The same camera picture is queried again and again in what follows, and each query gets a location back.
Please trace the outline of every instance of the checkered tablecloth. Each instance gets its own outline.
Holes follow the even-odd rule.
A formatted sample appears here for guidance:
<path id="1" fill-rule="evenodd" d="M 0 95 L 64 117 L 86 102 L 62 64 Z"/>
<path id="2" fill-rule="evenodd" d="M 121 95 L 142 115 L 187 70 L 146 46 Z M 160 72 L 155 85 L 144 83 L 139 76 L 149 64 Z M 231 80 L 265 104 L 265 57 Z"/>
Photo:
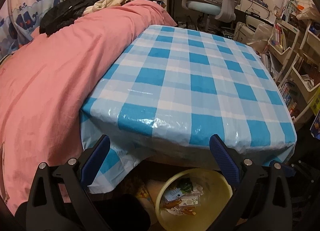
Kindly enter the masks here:
<path id="1" fill-rule="evenodd" d="M 252 48 L 167 26 L 150 26 L 127 47 L 80 117 L 84 149 L 101 134 L 111 139 L 93 193 L 111 191 L 158 152 L 209 162 L 213 134 L 258 164 L 287 160 L 297 140 L 276 84 Z"/>

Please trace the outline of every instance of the chair seat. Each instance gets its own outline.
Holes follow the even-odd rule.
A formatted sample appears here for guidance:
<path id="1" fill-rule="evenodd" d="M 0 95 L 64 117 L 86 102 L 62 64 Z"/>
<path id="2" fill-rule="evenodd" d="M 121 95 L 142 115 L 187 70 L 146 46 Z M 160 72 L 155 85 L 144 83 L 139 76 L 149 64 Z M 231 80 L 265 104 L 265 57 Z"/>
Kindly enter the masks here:
<path id="1" fill-rule="evenodd" d="M 196 10 L 209 15 L 217 16 L 221 12 L 221 7 L 218 7 L 209 3 L 188 1 L 186 5 L 188 9 Z"/>

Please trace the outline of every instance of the curtain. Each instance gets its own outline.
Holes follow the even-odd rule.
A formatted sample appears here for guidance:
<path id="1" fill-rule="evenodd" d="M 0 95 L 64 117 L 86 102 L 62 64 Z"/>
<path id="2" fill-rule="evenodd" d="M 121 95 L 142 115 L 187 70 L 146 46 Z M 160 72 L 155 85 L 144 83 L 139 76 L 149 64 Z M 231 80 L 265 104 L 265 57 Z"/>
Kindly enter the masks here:
<path id="1" fill-rule="evenodd" d="M 63 0 L 6 0 L 0 10 L 0 59 L 32 41 L 44 14 Z"/>

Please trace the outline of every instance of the metal screw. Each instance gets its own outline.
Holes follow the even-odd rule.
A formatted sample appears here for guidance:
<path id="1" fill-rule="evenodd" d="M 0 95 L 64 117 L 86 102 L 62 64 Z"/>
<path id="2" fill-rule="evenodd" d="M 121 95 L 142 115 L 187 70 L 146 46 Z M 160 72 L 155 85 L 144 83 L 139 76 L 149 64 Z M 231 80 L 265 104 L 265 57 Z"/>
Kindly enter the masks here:
<path id="1" fill-rule="evenodd" d="M 76 162 L 77 162 L 77 159 L 71 158 L 71 159 L 69 159 L 68 164 L 69 165 L 75 165 Z"/>
<path id="2" fill-rule="evenodd" d="M 275 163 L 273 165 L 276 169 L 280 170 L 281 169 L 281 165 L 279 163 Z"/>
<path id="3" fill-rule="evenodd" d="M 46 163 L 40 163 L 40 164 L 39 164 L 39 168 L 40 168 L 40 169 L 44 169 L 46 166 L 47 166 Z"/>
<path id="4" fill-rule="evenodd" d="M 250 166 L 252 165 L 252 161 L 250 159 L 244 159 L 244 164 L 247 165 L 247 166 Z"/>

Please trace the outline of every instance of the pink fabric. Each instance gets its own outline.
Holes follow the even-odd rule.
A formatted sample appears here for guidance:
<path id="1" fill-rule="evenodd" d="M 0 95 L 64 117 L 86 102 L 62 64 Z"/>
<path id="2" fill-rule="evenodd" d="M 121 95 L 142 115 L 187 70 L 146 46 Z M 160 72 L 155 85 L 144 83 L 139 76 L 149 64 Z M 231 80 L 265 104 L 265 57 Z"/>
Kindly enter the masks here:
<path id="1" fill-rule="evenodd" d="M 81 105 L 123 50 L 153 24 L 176 25 L 151 1 L 103 9 L 50 37 L 38 35 L 0 68 L 0 145 L 12 213 L 28 200 L 39 163 L 63 164 L 82 152 Z"/>

